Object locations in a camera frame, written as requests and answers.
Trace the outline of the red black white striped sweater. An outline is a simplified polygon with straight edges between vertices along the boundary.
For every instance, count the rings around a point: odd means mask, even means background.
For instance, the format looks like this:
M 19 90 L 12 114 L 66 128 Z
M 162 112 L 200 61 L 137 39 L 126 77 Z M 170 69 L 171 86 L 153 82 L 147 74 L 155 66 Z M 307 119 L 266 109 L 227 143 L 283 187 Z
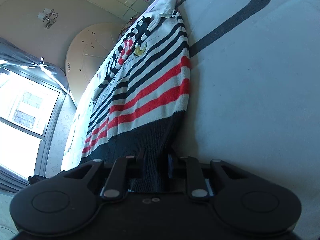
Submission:
M 177 0 L 158 0 L 123 36 L 93 92 L 81 162 L 144 154 L 131 190 L 157 192 L 187 110 L 190 57 Z

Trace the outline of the blue grey curtain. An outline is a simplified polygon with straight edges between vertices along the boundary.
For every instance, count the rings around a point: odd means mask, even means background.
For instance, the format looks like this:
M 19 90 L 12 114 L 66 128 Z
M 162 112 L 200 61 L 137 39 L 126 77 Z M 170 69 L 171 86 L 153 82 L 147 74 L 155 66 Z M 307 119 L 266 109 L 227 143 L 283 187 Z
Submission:
M 31 77 L 32 79 L 40 81 L 46 85 L 59 89 L 60 91 L 64 92 L 65 97 L 69 92 L 68 81 L 64 72 L 60 68 L 51 63 L 45 62 L 44 58 L 42 57 L 38 58 L 34 55 L 29 54 L 28 52 L 23 51 L 4 38 L 1 38 L 1 67 L 2 66 L 7 67 L 14 72 L 19 72 L 27 75 L 28 77 Z M 61 108 L 57 112 L 52 137 Z M 43 163 L 44 166 L 42 171 L 35 172 L 33 175 L 45 174 L 51 142 L 52 138 L 47 147 L 47 157 L 46 161 Z M 22 178 L 14 172 L 11 172 L 1 166 L 1 190 L 10 193 L 16 193 L 21 189 L 27 187 L 28 185 L 28 178 Z

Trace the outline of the cream round headboard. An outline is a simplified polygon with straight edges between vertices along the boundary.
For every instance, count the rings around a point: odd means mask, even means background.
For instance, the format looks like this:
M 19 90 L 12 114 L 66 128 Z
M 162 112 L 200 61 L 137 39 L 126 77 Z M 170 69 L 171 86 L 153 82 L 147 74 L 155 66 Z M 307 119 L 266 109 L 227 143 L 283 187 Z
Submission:
M 75 104 L 91 78 L 117 43 L 123 24 L 98 23 L 82 30 L 71 42 L 65 61 L 69 90 Z

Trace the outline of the white blue patterned bed sheet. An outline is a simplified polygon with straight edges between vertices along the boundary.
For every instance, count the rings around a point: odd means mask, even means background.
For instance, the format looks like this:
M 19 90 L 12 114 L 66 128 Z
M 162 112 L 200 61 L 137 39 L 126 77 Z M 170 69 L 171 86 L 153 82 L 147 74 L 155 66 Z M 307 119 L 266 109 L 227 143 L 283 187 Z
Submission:
M 318 205 L 319 0 L 177 0 L 176 9 L 190 91 L 170 158 L 222 159 Z M 81 163 L 93 92 L 121 39 L 80 99 L 64 170 Z

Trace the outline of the window with grey frame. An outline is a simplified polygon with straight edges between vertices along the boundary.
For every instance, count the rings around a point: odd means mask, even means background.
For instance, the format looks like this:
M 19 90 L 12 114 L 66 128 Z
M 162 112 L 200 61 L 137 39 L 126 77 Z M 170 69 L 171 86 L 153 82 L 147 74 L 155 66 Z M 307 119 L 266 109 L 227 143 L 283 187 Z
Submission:
M 22 178 L 43 169 L 64 92 L 1 67 L 1 166 Z

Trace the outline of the wall lamp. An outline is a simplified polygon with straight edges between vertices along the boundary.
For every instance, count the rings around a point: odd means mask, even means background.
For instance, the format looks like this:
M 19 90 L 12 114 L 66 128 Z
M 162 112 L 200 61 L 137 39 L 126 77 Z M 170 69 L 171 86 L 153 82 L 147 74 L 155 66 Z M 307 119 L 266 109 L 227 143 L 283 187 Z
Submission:
M 54 9 L 45 8 L 37 18 L 42 21 L 46 29 L 50 29 L 56 23 L 58 16 L 59 14 Z

